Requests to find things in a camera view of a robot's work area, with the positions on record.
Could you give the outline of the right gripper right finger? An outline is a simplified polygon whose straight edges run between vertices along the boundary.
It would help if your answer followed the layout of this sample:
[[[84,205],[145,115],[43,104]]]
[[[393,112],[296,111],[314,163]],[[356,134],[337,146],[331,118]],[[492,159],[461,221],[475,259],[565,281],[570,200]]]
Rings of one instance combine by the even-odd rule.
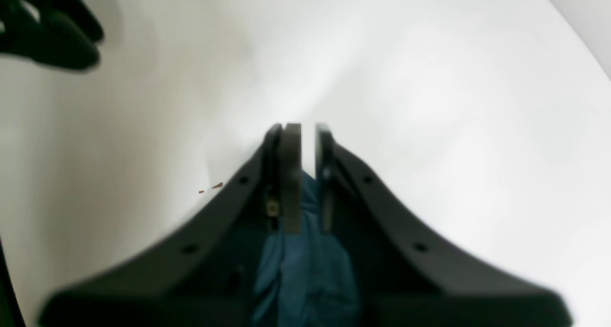
[[[345,248],[360,327],[569,327],[552,290],[463,251],[417,218],[323,123],[315,127],[322,230]]]

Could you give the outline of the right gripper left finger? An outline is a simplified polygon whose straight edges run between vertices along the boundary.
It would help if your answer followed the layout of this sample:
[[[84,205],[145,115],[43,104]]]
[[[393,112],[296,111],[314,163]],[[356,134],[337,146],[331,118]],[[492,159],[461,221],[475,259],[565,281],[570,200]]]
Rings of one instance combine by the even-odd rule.
[[[268,235],[300,231],[301,126],[274,125],[185,225],[52,296],[42,327],[244,327]]]

